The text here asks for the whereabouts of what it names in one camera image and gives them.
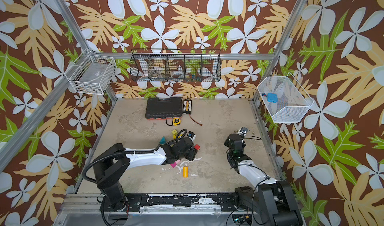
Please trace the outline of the orange cylinder block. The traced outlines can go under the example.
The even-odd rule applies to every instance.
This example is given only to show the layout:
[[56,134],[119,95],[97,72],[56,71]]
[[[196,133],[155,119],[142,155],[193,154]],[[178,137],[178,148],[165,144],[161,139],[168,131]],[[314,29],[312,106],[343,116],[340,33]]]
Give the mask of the orange cylinder block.
[[183,177],[188,178],[189,177],[189,167],[184,166],[183,167]]

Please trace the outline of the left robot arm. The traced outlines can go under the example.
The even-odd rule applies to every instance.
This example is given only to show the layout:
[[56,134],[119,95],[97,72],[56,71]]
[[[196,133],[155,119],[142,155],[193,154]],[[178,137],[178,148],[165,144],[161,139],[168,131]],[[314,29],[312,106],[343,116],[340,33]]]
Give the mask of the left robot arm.
[[104,195],[107,209],[119,211],[128,203],[119,182],[127,170],[150,165],[171,165],[181,159],[193,161],[198,150],[188,137],[171,140],[150,150],[128,149],[118,143],[89,163],[83,169],[82,177],[97,185]]

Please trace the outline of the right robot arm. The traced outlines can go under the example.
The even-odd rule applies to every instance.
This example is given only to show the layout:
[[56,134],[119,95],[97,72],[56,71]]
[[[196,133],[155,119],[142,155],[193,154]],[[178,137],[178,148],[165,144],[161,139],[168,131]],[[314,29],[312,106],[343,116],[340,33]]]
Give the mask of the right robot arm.
[[287,181],[278,181],[244,153],[245,134],[229,134],[224,145],[230,167],[253,186],[235,189],[235,205],[257,213],[260,226],[302,226],[303,219],[294,192]]

